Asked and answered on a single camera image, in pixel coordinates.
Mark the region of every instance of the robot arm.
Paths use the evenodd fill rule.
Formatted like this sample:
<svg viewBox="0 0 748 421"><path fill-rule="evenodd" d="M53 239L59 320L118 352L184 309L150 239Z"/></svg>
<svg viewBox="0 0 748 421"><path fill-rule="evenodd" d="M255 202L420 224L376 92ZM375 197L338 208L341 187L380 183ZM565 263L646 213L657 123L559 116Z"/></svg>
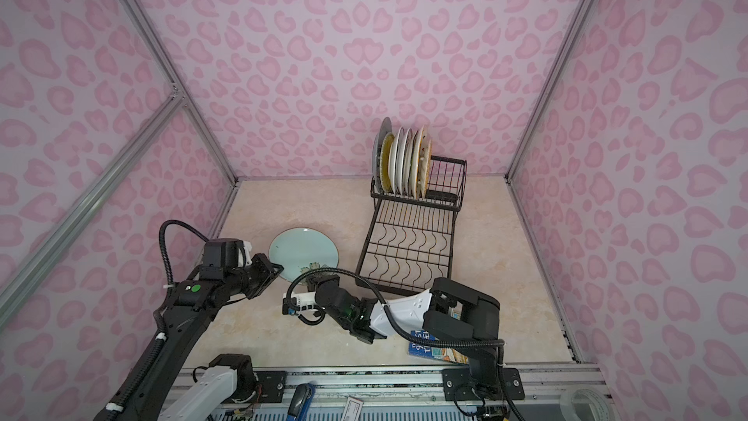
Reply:
<svg viewBox="0 0 748 421"><path fill-rule="evenodd" d="M207 241L198 267L199 278L186 279L168 289L164 303L154 313L158 324L154 338L94 421L159 418L184 361L221 307L235 302L229 299L239 293L247 299L258 296L283 270L264 254L256 254L251 263L240 260L246 255L243 241ZM340 277L332 274L353 276L370 287L377 298L352 296L340 287ZM293 288L307 278L313 291L292 295ZM461 307L459 320L450 314L456 306ZM330 315L351 335L369 344L397 333L420 345L455 348L468 357L476 395L495 398L499 391L497 377L501 382L503 354L503 341L497 339L499 303L451 279L437 278L431 289L419 295L386 301L371 283L348 270L312 270L291 283L284 299L285 314L301 318L302 309L314 309L319 314L317 321L304 318L303 322L317 324ZM420 328L439 340L423 340L410 334L410 330ZM246 400L256 388L251 359L241 354L222 354L210 363L201 383L170 407L169 413L180 419L204 419L204 414L223 399Z"/></svg>
<svg viewBox="0 0 748 421"><path fill-rule="evenodd" d="M321 322L325 315L329 315L352 336L369 344L395 333L402 335L395 329L392 320L408 336L413 330L424 329L441 342L474 342L474 345L464 345L458 351L468 359L476 395L490 399L497 397L500 392L497 367L503 362L503 341L498 339L499 301L452 279L440 277L434 280L430 289L420 294L383 303L379 298L352 296L340 287L340 276L332 273L350 274L339 269L308 272L311 275L306 277L307 285L315 291L291 295L290 299L286 297L284 314L293 315L302 309L315 309L321 316L312 324ZM452 317L451 310L454 308L460 309L459 320ZM435 346L440 342L419 343Z"/></svg>
<svg viewBox="0 0 748 421"><path fill-rule="evenodd" d="M205 244L199 279L182 281L167 295L162 306L163 323L159 325L163 328L156 331L127 379L95 421L159 417L164 399L189 352L221 307L229 304L232 295L242 293L247 299L258 296L283 270L270 263L264 254L256 254L251 263L239 267L239 257L243 255L244 243L237 239L217 239ZM221 356L223 359L216 358L211 366L236 372L232 376L236 378L233 394L229 395L248 398L256 384L250 358Z"/></svg>

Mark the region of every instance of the aluminum frame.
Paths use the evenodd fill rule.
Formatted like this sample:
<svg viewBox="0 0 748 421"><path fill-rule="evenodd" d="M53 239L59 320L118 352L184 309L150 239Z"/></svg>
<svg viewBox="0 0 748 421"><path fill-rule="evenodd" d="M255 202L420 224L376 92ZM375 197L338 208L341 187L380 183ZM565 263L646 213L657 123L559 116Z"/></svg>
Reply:
<svg viewBox="0 0 748 421"><path fill-rule="evenodd" d="M514 157L512 158L510 167L506 172L506 177L508 179L513 179L515 174L519 170L522 158L527 151L530 140L532 140L533 135L535 134L535 130L538 126L540 118L548 108L551 97L554 94L554 91L556 90L559 82L561 81L561 77L566 70L568 62L572 59L574 48L576 47L577 42L579 42L582 34L584 33L584 29L587 23L589 23L589 19L592 16L593 8L598 3L598 1L599 0L580 0L579 4L577 5L577 8L572 15L572 21L569 23L568 31L564 35L563 41L561 42L561 47L559 48L559 52L556 54L556 59L554 60L554 63L550 68L548 77L543 83L543 87L540 91L540 96L538 97L535 108L533 109L533 115L530 117L527 127L522 133L522 137L520 138L519 146L517 148L517 153L515 153Z"/></svg>
<svg viewBox="0 0 748 421"><path fill-rule="evenodd" d="M236 199L236 195L238 194L238 189L242 185L241 182L235 183L233 186L229 187L229 192L226 194L226 199L224 199L224 202L221 204L221 210L219 211L219 216L215 218L213 221L213 225L210 227L210 230L208 231L207 236L211 239L216 239L219 237L219 234L221 233L221 229L224 228L224 223L226 223L226 218L229 216L229 212L231 211L231 207L233 205L233 201Z"/></svg>
<svg viewBox="0 0 748 421"><path fill-rule="evenodd" d="M0 331L34 294L57 265L62 254L78 239L96 213L106 203L153 141L180 108L183 98L170 96L140 131L125 145L96 182L83 192L55 227L50 237L19 265L19 271L0 293Z"/></svg>
<svg viewBox="0 0 748 421"><path fill-rule="evenodd" d="M510 364L520 372L526 398L516 404L554 404L567 388L592 385L610 402L610 389L597 364L592 363L543 363ZM459 367L448 366L332 366L332 367L272 367L255 371L286 371L286 386L281 403L262 404L261 407L287 406L296 386L314 383L314 407L343 407L348 396L363 401L364 406L454 406L444 399L441 370ZM190 389L192 369L182 368L172 384L164 402L168 407ZM487 401L486 405L500 402ZM243 407L244 405L222 405L221 407Z"/></svg>
<svg viewBox="0 0 748 421"><path fill-rule="evenodd" d="M156 31L153 22L145 13L145 9L142 6L140 0L120 0L120 3L127 12L127 15L130 17L132 23L137 28L138 33L143 39L146 47L148 47L149 51L153 55L153 58L155 59L156 64L158 64L159 69L166 77L166 79L171 82L171 86L174 92L177 94L181 94L186 99L187 115L192 120L195 128L197 128L198 133L207 146L211 156L213 156L215 161L219 164L224 175L229 179L229 182L235 184L237 181L236 173L231 167L231 164L229 163L229 160L226 157L223 149L221 148L218 140L215 138L215 135L208 128L203 115L198 109L198 106L192 98L192 95L187 89L184 81L182 81L179 71L176 69L176 66L173 64L173 61L169 57L169 54L166 51L166 47L161 41L161 38L159 37L159 34Z"/></svg>
<svg viewBox="0 0 748 421"><path fill-rule="evenodd" d="M589 19L593 15L593 8L598 3L598 1L599 0L581 0L579 5L577 6L577 9L572 16L572 21L569 25L568 32L565 34L562 41L561 48L556 54L556 59L554 60L554 63L550 68L548 77L543 83L543 88L541 90L540 96L538 97L536 106L533 109L533 115L530 117L529 123L527 124L527 127L525 128L524 133L520 138L517 153L515 153L514 157L512 158L512 162L510 163L510 167L505 176L506 186L509 189L512 203L514 203L515 209L517 210L517 215L519 216L520 222L522 223L522 229L524 230L524 234L527 237L530 249L532 250L533 256L535 257L535 262L538 266L538 269L540 270L540 276L542 277L547 293L548 295L550 295L550 298L554 304L556 317L558 318L559 323L561 323L564 338L566 339L569 350L572 352L572 359L575 361L584 361L584 355L582 354L579 348L579 344L577 343L574 333L572 332L572 328L569 325L568 317L566 316L563 304L559 299L559 294L556 291L553 280L550 279L547 270L543 266L539 243L535 237L535 234L533 233L533 230L529 227L527 215L524 213L522 205L519 203L519 197L517 195L517 191L512 185L512 181L514 180L514 177L517 176L519 169L522 166L524 157L528 152L530 142L535 136L540 120L546 113L547 108L550 106L552 96L556 91L561 78L564 75L564 71L568 67L569 61L572 59L575 47L580 41L587 23L589 23Z"/></svg>

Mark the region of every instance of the black wire dish rack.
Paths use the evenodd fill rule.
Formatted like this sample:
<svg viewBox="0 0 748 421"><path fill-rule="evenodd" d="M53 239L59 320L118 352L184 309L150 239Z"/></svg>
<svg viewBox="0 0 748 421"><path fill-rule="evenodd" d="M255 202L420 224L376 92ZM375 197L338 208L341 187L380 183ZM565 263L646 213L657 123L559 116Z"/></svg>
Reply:
<svg viewBox="0 0 748 421"><path fill-rule="evenodd" d="M435 278L452 276L455 221L462 208L467 162L442 156L431 160L425 199L381 193L372 179L374 216L356 273L382 292L416 295Z"/></svg>

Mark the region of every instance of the beige marble surface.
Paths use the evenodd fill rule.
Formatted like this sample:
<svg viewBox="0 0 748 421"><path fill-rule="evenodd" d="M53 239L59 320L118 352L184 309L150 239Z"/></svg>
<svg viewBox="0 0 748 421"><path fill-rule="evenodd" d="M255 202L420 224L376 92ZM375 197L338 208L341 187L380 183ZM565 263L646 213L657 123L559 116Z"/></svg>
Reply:
<svg viewBox="0 0 748 421"><path fill-rule="evenodd" d="M354 271L372 213L369 179L245 181L221 236L248 240L253 253L267 253L280 232L308 226L329 236L340 266ZM467 178L455 231L453 278L499 300L506 361L571 360L503 178ZM351 294L371 295L352 281L343 283ZM431 363L408 356L407 342L396 336L367 345L331 318L310 327L282 315L287 287L278 278L252 301L224 307L185 367L207 364L220 353L249 354L256 367Z"/></svg>

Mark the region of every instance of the black cable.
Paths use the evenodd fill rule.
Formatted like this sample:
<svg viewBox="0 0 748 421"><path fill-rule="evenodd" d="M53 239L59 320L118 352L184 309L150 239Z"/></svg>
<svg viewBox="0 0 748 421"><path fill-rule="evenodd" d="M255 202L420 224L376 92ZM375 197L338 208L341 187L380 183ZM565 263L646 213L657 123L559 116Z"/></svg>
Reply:
<svg viewBox="0 0 748 421"><path fill-rule="evenodd" d="M323 310L322 307L317 306L316 304L314 305L313 309L315 310L315 313L319 313L319 318L317 320L309 320L308 318L304 317L304 315L302 314L298 315L298 320L304 322L306 325L311 325L311 326L321 324L323 320L325 320L325 316L327 315L327 313Z"/></svg>
<svg viewBox="0 0 748 421"><path fill-rule="evenodd" d="M499 371L499 386L501 387L501 392L506 394L506 381L504 381L504 370L501 367L501 365L498 365L497 368ZM525 421L525 418L520 414L519 410L517 409L514 402L512 401L512 398L510 396L505 396L504 398L506 399L506 402L509 404L510 410L512 410L512 413L514 413L515 416L517 416L517 419L519 419L519 421Z"/></svg>
<svg viewBox="0 0 748 421"><path fill-rule="evenodd" d="M454 398L452 399L452 401L453 401L453 402L455 403L455 407L456 407L456 408L457 408L457 409L458 409L458 410L460 411L460 413L462 413L462 416L465 416L465 417L468 417L468 418L472 418L472 417L474 417L474 416L477 416L477 415L478 415L478 410L477 410L477 408L476 408L476 410L475 410L475 411L474 411L473 413L468 413L467 411L464 411L464 410L463 410L463 409L462 409L462 408L460 407L460 405L457 405L457 392L458 392L458 391L459 391L459 390L460 390L461 388L465 387L466 385L470 385L470 382L463 382L462 384L460 384L460 385L458 385L457 387L455 387L455 391L454 391ZM481 398L481 401L483 402L483 407L485 407L485 398Z"/></svg>
<svg viewBox="0 0 748 421"><path fill-rule="evenodd" d="M179 220L166 220L161 224L161 228L159 228L159 249L161 249L161 258L164 261L164 270L166 271L166 284L167 285L173 285L174 284L174 276L171 273L171 262L169 261L169 253L166 250L166 228L169 227L169 225L177 224L181 226L184 229L187 229L192 234L196 235L198 238L202 239L203 242L208 241L208 237L205 236L202 232L198 231L197 229L194 229L189 224L185 223L184 221Z"/></svg>
<svg viewBox="0 0 748 421"><path fill-rule="evenodd" d="M174 277L171 272L171 262L169 261L169 254L166 250L166 228L171 224L178 224L182 228L187 229L188 231L195 234L198 238L202 239L203 241L207 242L208 238L205 236L202 232L198 231L197 229L194 229L189 224L179 221L179 220L166 220L161 224L161 227L159 228L159 248L161 249L161 258L164 261L164 271L166 272L166 283L168 285L174 284ZM171 293L173 292L173 286L170 286L166 288L166 298L164 299L164 302L159 306L158 309L154 310L153 312L153 320L155 320L155 334L159 335L160 333L163 333L165 336L167 335L167 327L166 322L164 321L163 315L161 315L161 312L166 308L166 303L169 300L169 297L171 297ZM135 393L135 391L140 387L140 384L143 383L143 380L145 379L145 376L148 374L148 371L150 370L151 366L155 362L156 359L158 359L159 354L161 353L162 348L164 347L165 340L162 339L154 339L153 346L150 349L150 352L146 356L145 362L142 366L140 366L140 369L136 372L136 376L134 379L132 379L132 382L128 384L124 389L122 389L121 392L119 392L117 395L111 398L112 402L116 403L119 406L125 406L127 404L127 401L129 401L130 397ZM109 415L107 416L107 419L109 421L113 421L114 419L117 419L117 416L119 415L118 411L110 411Z"/></svg>
<svg viewBox="0 0 748 421"><path fill-rule="evenodd" d="M369 280L364 278L363 276L360 276L359 274L355 274L352 271L344 270L342 268L317 268L316 270L309 270L308 272L305 272L297 276L296 279L293 282L291 282L291 284L289 285L288 291L286 291L286 300L289 303L291 303L289 304L290 309L293 309L293 310L301 309L299 306L296 306L295 304L293 304L291 300L291 294L293 293L293 290L296 287L296 285L298 285L302 280L306 279L308 276L311 276L314 274L320 274L320 273L335 273L335 274L340 274L340 275L352 276L359 282L363 283L363 285L365 285L367 288L371 289L374 292L374 295L376 296L377 300L384 307L387 320L389 321L390 325L392 325L392 328L395 330L395 332L398 335L400 335L402 338L406 339L407 341L411 343L415 343L416 345L431 346L433 348L454 348L454 349L504 346L504 340L501 340L501 339L449 341L449 340L427 340L425 338L412 336L409 332L404 331L398 325L397 321L395 320L394 315L392 315L390 306L387 304L387 301L385 300L385 297L382 296L381 292L379 292L379 289L375 285L372 285L371 282L369 282Z"/></svg>
<svg viewBox="0 0 748 421"><path fill-rule="evenodd" d="M197 376L195 375L195 372L197 372L198 370L204 370L204 371L207 371L207 370L208 370L208 368L207 368L207 366L198 366L198 367L196 367L196 368L194 368L194 369L192 370L192 381L193 381L193 382L195 382L195 383L197 383L197 382L198 382L198 377L197 377Z"/></svg>
<svg viewBox="0 0 748 421"><path fill-rule="evenodd" d="M242 251L242 257L244 258L244 263L242 264L242 268L247 266L247 251L244 250L244 241L242 241L242 246L239 248Z"/></svg>

